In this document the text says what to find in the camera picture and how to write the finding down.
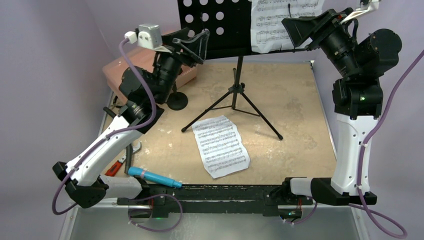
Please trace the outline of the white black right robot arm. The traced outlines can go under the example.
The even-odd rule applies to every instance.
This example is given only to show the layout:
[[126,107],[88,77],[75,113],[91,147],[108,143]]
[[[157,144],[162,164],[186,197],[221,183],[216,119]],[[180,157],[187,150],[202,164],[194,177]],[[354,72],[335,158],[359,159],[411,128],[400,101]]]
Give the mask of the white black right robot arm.
[[280,196],[288,204],[300,196],[331,206],[375,205],[368,177],[371,132],[382,114],[384,93],[379,78],[399,62],[402,40],[394,31],[381,28],[358,42],[348,19],[353,10],[329,9],[319,16],[282,20],[295,47],[307,40],[308,51],[321,49],[341,77],[333,83],[332,100],[338,123],[336,167],[332,177],[288,177]]

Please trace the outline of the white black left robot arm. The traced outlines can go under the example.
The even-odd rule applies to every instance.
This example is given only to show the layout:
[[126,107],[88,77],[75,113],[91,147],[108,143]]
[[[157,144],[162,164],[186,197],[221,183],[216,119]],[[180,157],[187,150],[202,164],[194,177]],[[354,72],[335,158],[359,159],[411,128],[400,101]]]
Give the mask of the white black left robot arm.
[[57,162],[53,172],[60,179],[60,190],[65,190],[74,206],[90,208],[103,199],[127,198],[138,205],[146,203],[149,191],[140,177],[115,177],[103,170],[126,147],[147,133],[158,121],[161,108],[172,93],[182,66],[194,67],[206,60],[210,31],[203,30],[189,37],[183,28],[162,35],[157,25],[141,24],[129,31],[119,43],[155,52],[153,71],[136,67],[122,53],[128,69],[121,77],[119,90],[127,101],[107,129],[82,153],[69,162]]

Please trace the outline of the black folding music stand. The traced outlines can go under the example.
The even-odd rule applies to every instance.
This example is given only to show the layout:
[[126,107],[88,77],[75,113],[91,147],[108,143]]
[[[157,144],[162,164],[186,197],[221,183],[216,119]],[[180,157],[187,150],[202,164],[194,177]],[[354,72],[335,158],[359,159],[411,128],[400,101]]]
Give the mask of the black folding music stand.
[[232,96],[228,106],[237,111],[237,98],[242,96],[254,109],[253,116],[260,117],[281,141],[283,136],[255,106],[245,93],[245,84],[241,82],[244,57],[254,56],[251,49],[251,6],[249,0],[179,0],[177,2],[180,26],[188,28],[195,34],[202,30],[210,32],[206,58],[208,60],[236,57],[237,65],[233,68],[233,85],[217,101],[212,103],[200,115],[181,129],[185,132],[194,123],[218,106],[224,99]]

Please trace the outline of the sheet music page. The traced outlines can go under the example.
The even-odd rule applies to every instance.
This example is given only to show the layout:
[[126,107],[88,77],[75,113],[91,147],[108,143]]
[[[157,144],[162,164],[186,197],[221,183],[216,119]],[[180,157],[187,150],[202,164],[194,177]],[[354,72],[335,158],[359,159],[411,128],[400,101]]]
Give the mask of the sheet music page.
[[191,128],[204,169],[213,179],[249,168],[251,158],[242,137],[226,116],[197,121]]
[[323,0],[253,0],[251,2],[250,45],[254,53],[292,50],[285,18],[315,17],[323,12]]

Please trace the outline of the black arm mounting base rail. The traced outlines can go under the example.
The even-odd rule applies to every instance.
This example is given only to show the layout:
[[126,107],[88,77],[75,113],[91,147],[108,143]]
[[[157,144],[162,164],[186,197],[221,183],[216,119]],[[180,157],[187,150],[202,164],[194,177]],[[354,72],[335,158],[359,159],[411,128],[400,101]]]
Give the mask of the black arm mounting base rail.
[[149,184],[135,199],[120,197],[119,206],[140,209],[146,206],[154,218],[169,214],[261,214],[264,217],[287,217],[285,206],[311,206],[305,196],[288,193],[281,184],[185,184],[180,188]]

